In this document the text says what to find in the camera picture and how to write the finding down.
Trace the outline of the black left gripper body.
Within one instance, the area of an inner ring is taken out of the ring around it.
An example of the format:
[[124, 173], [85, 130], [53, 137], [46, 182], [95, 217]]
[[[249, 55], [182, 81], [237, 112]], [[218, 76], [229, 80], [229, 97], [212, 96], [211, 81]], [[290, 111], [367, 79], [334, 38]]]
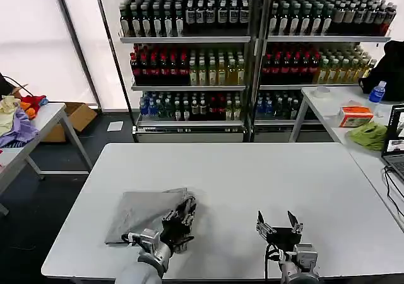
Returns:
[[166, 244], [172, 253], [182, 253], [187, 250], [187, 244], [194, 239], [191, 226], [183, 222], [166, 222], [160, 234], [160, 241]]

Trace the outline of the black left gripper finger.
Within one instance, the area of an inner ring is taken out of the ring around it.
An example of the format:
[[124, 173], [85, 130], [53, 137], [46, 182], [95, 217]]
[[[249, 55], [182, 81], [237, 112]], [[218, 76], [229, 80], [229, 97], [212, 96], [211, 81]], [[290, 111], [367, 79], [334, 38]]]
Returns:
[[196, 210], [196, 203], [187, 204], [184, 208], [184, 216], [181, 223], [185, 226], [191, 226], [194, 221], [194, 214]]
[[173, 210], [169, 211], [163, 218], [162, 223], [181, 222], [191, 211], [191, 197], [181, 201]]

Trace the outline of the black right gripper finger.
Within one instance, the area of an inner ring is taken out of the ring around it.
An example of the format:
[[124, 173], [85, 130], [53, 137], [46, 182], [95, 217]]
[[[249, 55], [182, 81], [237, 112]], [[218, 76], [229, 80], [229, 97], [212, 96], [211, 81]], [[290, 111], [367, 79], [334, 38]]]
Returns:
[[301, 234], [303, 231], [303, 224], [298, 221], [297, 217], [291, 211], [287, 211], [287, 214], [292, 226], [292, 233]]
[[269, 226], [263, 218], [263, 215], [258, 211], [258, 219], [256, 222], [256, 230], [260, 236], [268, 236], [275, 233], [275, 229]]

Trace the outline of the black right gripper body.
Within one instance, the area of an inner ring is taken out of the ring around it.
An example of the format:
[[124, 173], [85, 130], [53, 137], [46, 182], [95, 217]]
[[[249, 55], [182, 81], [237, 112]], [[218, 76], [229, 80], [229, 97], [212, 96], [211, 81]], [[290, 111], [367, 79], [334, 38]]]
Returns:
[[293, 233], [290, 227], [273, 227], [266, 235], [266, 241], [278, 249], [293, 249], [294, 245], [300, 243], [300, 234]]

